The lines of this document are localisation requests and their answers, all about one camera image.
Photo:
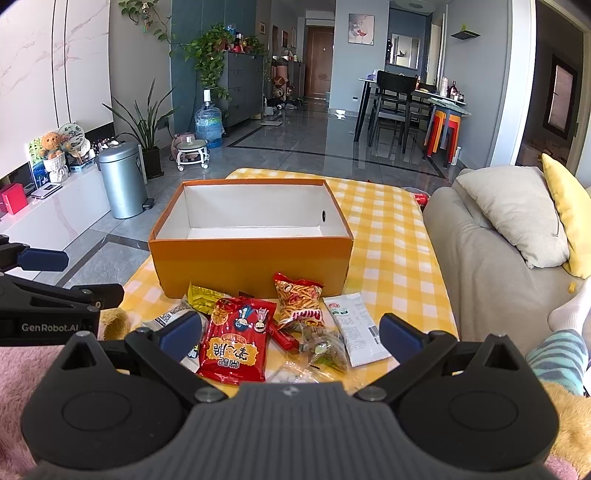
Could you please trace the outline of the grey white snack packet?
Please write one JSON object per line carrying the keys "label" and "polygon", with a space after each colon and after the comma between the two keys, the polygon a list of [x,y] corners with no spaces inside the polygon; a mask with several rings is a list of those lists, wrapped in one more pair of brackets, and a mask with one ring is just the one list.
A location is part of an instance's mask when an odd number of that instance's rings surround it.
{"label": "grey white snack packet", "polygon": [[155,319],[141,326],[153,332],[156,346],[192,373],[199,367],[198,347],[207,319],[186,302],[181,301]]}

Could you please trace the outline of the yellow snack packet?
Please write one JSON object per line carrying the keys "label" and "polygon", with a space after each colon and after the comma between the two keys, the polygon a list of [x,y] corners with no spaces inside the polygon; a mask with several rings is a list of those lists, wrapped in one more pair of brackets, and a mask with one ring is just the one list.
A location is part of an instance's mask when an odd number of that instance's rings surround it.
{"label": "yellow snack packet", "polygon": [[188,287],[186,294],[186,302],[204,315],[211,315],[216,302],[223,298],[228,298],[228,294],[192,284]]}

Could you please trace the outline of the large red snack bag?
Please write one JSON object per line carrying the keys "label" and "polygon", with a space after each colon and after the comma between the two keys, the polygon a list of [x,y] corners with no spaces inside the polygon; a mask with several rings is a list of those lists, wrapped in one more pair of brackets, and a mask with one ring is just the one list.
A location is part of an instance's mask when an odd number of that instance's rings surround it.
{"label": "large red snack bag", "polygon": [[267,330],[276,304],[266,300],[219,299],[198,349],[197,374],[223,384],[266,380]]}

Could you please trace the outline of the clear packet brown snacks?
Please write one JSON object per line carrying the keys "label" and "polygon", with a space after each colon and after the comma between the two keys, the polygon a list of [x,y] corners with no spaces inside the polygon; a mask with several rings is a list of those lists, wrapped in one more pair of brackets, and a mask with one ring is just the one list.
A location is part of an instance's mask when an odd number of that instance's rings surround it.
{"label": "clear packet brown snacks", "polygon": [[298,325],[298,329],[301,333],[300,350],[307,356],[308,364],[325,365],[340,372],[349,369],[349,356],[338,330],[304,322]]}

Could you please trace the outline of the orange noodle snack bag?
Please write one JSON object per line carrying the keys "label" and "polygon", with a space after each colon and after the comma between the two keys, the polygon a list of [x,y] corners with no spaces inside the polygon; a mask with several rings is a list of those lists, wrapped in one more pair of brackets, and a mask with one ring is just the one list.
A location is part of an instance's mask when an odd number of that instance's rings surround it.
{"label": "orange noodle snack bag", "polygon": [[283,273],[273,275],[277,295],[277,328],[297,326],[324,327],[322,316],[322,285],[318,282],[291,280]]}

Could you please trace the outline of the dark red snack bar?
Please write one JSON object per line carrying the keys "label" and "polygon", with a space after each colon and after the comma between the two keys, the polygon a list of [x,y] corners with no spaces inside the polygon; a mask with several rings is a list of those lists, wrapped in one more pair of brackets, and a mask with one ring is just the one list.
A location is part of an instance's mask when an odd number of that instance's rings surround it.
{"label": "dark red snack bar", "polygon": [[270,322],[267,324],[267,330],[270,333],[270,338],[272,338],[273,341],[283,349],[283,351],[288,353],[300,351],[300,342],[297,340],[297,338],[291,335],[290,332],[280,330],[276,321],[270,320]]}

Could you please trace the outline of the clear packet white balls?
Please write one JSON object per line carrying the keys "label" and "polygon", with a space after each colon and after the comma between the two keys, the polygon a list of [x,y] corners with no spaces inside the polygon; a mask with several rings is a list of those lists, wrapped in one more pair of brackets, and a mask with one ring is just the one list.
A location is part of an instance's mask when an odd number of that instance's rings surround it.
{"label": "clear packet white balls", "polygon": [[284,362],[280,368],[273,372],[267,383],[298,384],[298,383],[321,383],[322,378],[318,369],[311,366],[303,367],[294,362]]}

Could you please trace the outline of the yellow plush fabric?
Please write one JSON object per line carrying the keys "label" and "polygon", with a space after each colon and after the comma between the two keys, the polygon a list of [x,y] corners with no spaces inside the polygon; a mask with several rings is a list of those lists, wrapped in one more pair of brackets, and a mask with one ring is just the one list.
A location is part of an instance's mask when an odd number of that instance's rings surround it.
{"label": "yellow plush fabric", "polygon": [[130,331],[127,312],[121,308],[102,310],[97,338],[101,341],[122,340]]}

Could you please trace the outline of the yellow checkered tablecloth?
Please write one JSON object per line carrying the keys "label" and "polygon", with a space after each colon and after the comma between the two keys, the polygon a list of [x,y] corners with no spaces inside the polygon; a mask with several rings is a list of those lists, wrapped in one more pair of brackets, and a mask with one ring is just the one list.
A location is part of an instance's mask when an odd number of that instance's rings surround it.
{"label": "yellow checkered tablecloth", "polygon": [[[239,168],[228,179],[321,178],[279,170]],[[384,313],[395,313],[423,332],[447,331],[459,337],[451,303],[433,246],[414,196],[398,187],[355,180],[327,180],[353,233],[345,294],[360,293],[376,325]],[[131,327],[151,320],[178,303],[164,295],[151,256],[124,286],[121,308]],[[329,373],[349,394],[372,383],[398,362],[389,358]]]}

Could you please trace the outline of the teddy bear toy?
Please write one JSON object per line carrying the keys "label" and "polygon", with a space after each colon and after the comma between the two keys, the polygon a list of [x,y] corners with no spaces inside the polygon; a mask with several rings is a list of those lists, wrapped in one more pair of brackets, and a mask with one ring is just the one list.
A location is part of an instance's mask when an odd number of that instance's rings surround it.
{"label": "teddy bear toy", "polygon": [[49,132],[41,137],[39,155],[42,159],[53,159],[62,154],[62,137],[57,132]]}

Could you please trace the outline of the orange cardboard box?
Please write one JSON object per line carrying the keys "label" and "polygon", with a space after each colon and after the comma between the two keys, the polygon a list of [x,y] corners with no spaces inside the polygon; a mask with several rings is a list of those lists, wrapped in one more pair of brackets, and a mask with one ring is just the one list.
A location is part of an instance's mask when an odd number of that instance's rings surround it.
{"label": "orange cardboard box", "polygon": [[353,233],[323,179],[185,181],[148,238],[164,294],[190,286],[273,298],[273,275],[345,288]]}

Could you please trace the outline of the striped sock foot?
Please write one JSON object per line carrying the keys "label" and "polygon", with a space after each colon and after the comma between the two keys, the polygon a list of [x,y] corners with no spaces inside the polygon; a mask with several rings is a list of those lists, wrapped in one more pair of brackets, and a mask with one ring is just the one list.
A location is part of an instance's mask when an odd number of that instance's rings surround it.
{"label": "striped sock foot", "polygon": [[526,355],[526,361],[540,381],[556,383],[582,396],[589,353],[580,333],[557,330]]}

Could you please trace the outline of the yellow cushion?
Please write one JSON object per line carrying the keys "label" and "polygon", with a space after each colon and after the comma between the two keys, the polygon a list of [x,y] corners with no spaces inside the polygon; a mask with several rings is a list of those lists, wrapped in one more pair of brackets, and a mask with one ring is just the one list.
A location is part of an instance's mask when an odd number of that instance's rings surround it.
{"label": "yellow cushion", "polygon": [[565,269],[575,277],[590,277],[590,195],[560,162],[543,153],[543,173],[565,230],[569,258]]}

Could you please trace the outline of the dark dining table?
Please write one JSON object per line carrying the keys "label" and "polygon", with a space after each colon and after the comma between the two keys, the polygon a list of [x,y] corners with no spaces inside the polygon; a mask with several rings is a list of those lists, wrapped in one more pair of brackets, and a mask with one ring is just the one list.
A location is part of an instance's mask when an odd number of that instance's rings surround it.
{"label": "dark dining table", "polygon": [[[362,133],[363,122],[366,118],[367,107],[369,105],[372,88],[376,89],[376,93],[374,94],[374,104],[377,98],[378,88],[376,76],[374,79],[363,79],[361,107],[358,113],[358,118],[356,119],[355,134],[353,135],[353,141],[355,142],[359,141],[360,135]],[[417,121],[419,124],[421,120],[425,120],[428,123],[429,128],[436,110],[441,110],[446,114],[459,115],[461,118],[471,115],[471,113],[466,110],[464,106],[458,101],[450,100],[436,93],[415,90],[411,105],[410,128],[412,126],[412,122]]]}

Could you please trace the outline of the black dining chair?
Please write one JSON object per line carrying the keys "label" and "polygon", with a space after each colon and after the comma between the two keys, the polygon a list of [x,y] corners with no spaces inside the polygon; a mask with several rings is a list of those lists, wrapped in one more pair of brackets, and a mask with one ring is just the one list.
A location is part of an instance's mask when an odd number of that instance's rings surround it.
{"label": "black dining chair", "polygon": [[372,146],[380,122],[389,120],[402,126],[399,143],[406,152],[411,124],[411,105],[418,78],[380,70],[376,76],[378,88],[374,109],[370,115],[368,145]]}

